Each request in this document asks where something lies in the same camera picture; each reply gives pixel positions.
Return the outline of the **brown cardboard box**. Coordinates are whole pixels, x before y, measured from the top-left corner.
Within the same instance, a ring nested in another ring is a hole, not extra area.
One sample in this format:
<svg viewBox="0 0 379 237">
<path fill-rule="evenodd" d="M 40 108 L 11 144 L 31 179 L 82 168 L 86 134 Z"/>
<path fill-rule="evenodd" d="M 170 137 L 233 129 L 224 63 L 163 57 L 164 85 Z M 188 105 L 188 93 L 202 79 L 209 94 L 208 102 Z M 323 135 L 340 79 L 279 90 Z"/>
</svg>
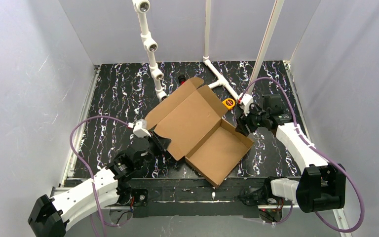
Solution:
<svg viewBox="0 0 379 237">
<path fill-rule="evenodd" d="M 147 128 L 168 139 L 167 152 L 184 158 L 215 188 L 226 179 L 254 142 L 223 117 L 227 107 L 198 77 L 188 79 L 145 117 Z"/>
</svg>

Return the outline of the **red black knob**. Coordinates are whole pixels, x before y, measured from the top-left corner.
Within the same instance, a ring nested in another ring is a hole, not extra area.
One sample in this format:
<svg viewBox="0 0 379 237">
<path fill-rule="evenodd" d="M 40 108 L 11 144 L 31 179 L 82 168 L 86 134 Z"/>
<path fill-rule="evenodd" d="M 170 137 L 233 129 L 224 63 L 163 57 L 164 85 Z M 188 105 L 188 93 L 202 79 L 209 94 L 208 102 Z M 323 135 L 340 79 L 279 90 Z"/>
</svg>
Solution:
<svg viewBox="0 0 379 237">
<path fill-rule="evenodd" d="M 178 82 L 179 82 L 179 85 L 182 85 L 183 83 L 185 83 L 187 81 L 187 78 L 185 75 L 179 75 L 178 76 Z"/>
</svg>

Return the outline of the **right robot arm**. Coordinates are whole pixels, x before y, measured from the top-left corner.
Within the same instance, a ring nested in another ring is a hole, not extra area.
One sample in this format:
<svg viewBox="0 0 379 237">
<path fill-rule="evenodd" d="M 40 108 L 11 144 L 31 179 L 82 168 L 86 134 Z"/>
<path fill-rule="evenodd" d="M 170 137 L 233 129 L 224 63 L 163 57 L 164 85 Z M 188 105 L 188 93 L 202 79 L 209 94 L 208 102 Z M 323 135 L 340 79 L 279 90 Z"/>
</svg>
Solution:
<svg viewBox="0 0 379 237">
<path fill-rule="evenodd" d="M 305 213 L 340 209 L 345 204 L 346 176 L 312 150 L 313 144 L 287 113 L 278 94 L 262 97 L 261 104 L 249 102 L 237 118 L 236 132 L 245 136 L 263 127 L 289 151 L 301 170 L 298 181 L 285 177 L 269 177 L 257 190 L 258 199 L 287 199 Z"/>
</svg>

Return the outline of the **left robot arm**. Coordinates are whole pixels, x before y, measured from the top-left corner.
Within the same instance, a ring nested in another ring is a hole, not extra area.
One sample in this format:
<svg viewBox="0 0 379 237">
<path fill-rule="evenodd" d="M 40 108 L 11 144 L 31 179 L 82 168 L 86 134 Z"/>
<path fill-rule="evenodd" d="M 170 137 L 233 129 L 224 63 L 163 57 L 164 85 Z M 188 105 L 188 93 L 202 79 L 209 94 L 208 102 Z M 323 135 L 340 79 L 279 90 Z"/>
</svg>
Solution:
<svg viewBox="0 0 379 237">
<path fill-rule="evenodd" d="M 167 151 L 171 139 L 150 132 L 120 151 L 93 178 L 63 193 L 39 197 L 28 217 L 28 224 L 37 237 L 63 237 L 78 221 L 98 209 L 121 205 L 133 211 L 147 206 L 148 190 L 134 189 L 128 181 L 146 161 Z"/>
</svg>

